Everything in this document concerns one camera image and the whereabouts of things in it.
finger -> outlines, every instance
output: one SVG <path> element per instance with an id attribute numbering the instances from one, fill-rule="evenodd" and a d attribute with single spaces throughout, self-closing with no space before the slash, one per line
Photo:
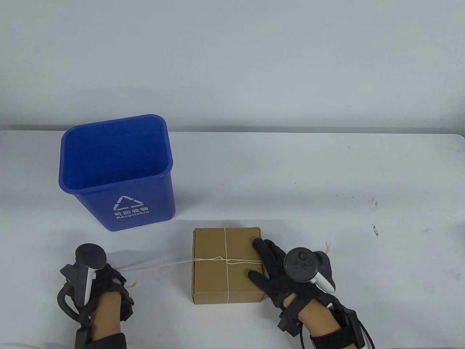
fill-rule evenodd
<path id="1" fill-rule="evenodd" d="M 262 273 L 259 273 L 256 270 L 251 270 L 248 273 L 248 277 L 250 281 L 255 284 L 255 286 L 265 292 L 268 296 L 270 295 L 270 280 L 267 279 Z"/>
<path id="2" fill-rule="evenodd" d="M 286 252 L 281 250 L 278 246 L 274 244 L 273 241 L 271 240 L 265 240 L 266 244 L 268 245 L 271 253 L 273 253 L 274 258 L 276 258 L 277 261 L 283 261 L 284 257 L 286 257 Z"/>
<path id="3" fill-rule="evenodd" d="M 270 251 L 267 243 L 264 242 L 262 239 L 257 238 L 252 242 L 253 248 L 258 252 L 260 255 L 263 265 L 265 266 L 266 271 L 270 277 L 274 277 L 278 274 L 278 262 L 276 258 L 274 258 L 273 253 Z"/>

haptic glove device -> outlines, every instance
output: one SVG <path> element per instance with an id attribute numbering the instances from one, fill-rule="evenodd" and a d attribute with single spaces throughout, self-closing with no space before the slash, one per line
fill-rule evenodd
<path id="1" fill-rule="evenodd" d="M 278 327 L 292 336 L 300 335 L 303 349 L 302 323 L 298 315 L 312 299 L 328 307 L 341 326 L 339 331 L 322 337 L 310 335 L 316 349 L 342 349 L 351 344 L 361 349 L 365 346 L 362 329 L 375 349 L 356 312 L 330 294 L 335 292 L 336 285 L 326 253 L 297 247 L 286 254 L 272 241 L 262 239 L 255 239 L 252 245 L 262 258 L 269 278 L 250 271 L 249 279 L 270 297 L 275 307 L 283 310 Z M 292 293 L 297 297 L 285 308 L 283 301 Z"/>
<path id="2" fill-rule="evenodd" d="M 103 293 L 121 293 L 121 321 L 126 321 L 133 314 L 134 301 L 124 288 L 126 279 L 106 262 L 102 247 L 91 243 L 80 245 L 76 249 L 76 263 L 67 264 L 60 273 L 66 278 L 66 283 L 58 293 L 58 305 L 66 315 L 81 324 L 76 332 L 75 349 L 83 349 L 90 341 L 91 314 Z M 78 312 L 67 304 L 66 296 L 71 297 Z"/>

arm sleeve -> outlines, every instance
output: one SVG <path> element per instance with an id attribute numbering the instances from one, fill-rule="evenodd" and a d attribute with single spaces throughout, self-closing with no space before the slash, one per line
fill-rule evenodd
<path id="1" fill-rule="evenodd" d="M 123 333 L 100 339 L 99 341 L 89 343 L 85 349 L 127 349 L 126 337 Z"/>

bin rim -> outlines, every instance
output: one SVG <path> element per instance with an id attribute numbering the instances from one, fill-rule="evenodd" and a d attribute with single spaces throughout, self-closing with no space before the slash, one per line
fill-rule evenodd
<path id="1" fill-rule="evenodd" d="M 119 182 L 116 182 L 116 183 L 102 184 L 102 185 L 98 185 L 98 186 L 94 186 L 94 187 L 87 187 L 87 188 L 82 188 L 82 189 L 71 189 L 71 188 L 68 188 L 64 184 L 64 182 L 63 182 L 63 163 L 64 163 L 64 161 L 63 161 L 64 160 L 63 149 L 64 149 L 66 138 L 69 136 L 69 134 L 72 131 L 74 131 L 74 130 L 76 130 L 78 128 L 92 127 L 92 126 L 98 125 L 98 124 L 117 123 L 117 122 L 121 122 L 123 120 L 135 119 L 135 118 L 147 118 L 147 119 L 148 118 L 153 118 L 153 119 L 157 119 L 157 120 L 159 120 L 161 122 L 162 127 L 163 127 L 163 133 L 165 134 L 166 150 L 168 152 L 168 166 L 166 167 L 166 169 L 163 172 L 161 172 L 159 174 L 152 175 L 152 176 L 134 178 L 134 179 L 126 180 L 126 181 L 119 181 Z M 136 183 L 136 182 L 145 181 L 145 180 L 149 180 L 149 179 L 162 178 L 162 177 L 166 176 L 167 174 L 169 174 L 171 172 L 172 168 L 173 168 L 173 154 L 171 153 L 170 141 L 169 141 L 169 138 L 168 138 L 168 127 L 166 126 L 165 119 L 163 119 L 159 115 L 146 114 L 146 115 L 131 116 L 131 117 L 127 117 L 127 118 L 120 118 L 120 119 L 107 120 L 107 121 L 98 121 L 98 122 L 91 122 L 91 123 L 88 123 L 88 124 L 77 125 L 77 126 L 71 127 L 69 130 L 67 130 L 63 134 L 63 136 L 61 138 L 60 171 L 59 171 L 59 180 L 58 180 L 58 182 L 59 182 L 61 190 L 63 190 L 65 193 L 68 193 L 68 194 L 73 194 L 73 195 L 89 194 L 89 193 L 104 191 L 104 190 L 107 190 L 107 189 L 112 189 L 113 187 L 117 187 L 117 186 L 119 186 L 121 184 L 131 184 L 131 183 Z"/>

white string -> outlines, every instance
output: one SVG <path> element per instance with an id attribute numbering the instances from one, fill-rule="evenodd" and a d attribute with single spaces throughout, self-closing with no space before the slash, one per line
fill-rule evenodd
<path id="1" fill-rule="evenodd" d="M 218 256 L 218 257 L 214 257 L 214 258 L 191 258 L 191 259 L 187 259 L 187 260 L 185 260 L 185 261 L 167 262 L 167 263 L 152 265 L 152 266 L 150 266 L 150 267 L 141 267 L 141 268 L 134 268 L 134 269 L 124 269 L 124 268 L 121 268 L 121 269 L 117 269 L 117 270 L 118 270 L 118 271 L 121 271 L 121 272 L 127 272 L 127 271 L 135 271 L 135 270 L 144 270 L 144 269 L 151 269 L 151 268 L 159 268 L 159 267 L 164 267 L 165 265 L 175 265 L 175 264 L 190 263 L 190 262 L 200 262 L 200 261 L 225 261 L 227 264 L 243 264 L 243 263 L 249 263 L 249 264 L 263 264 L 262 261 L 257 261 L 257 260 L 224 258 L 224 257 Z"/>
<path id="2" fill-rule="evenodd" d="M 226 260 L 228 259 L 228 244 L 226 242 L 226 228 L 225 230 L 225 251 L 226 251 Z M 229 303 L 229 271 L 228 271 L 228 262 L 226 262 L 226 281 L 228 282 L 228 298 L 226 299 L 226 304 Z"/>

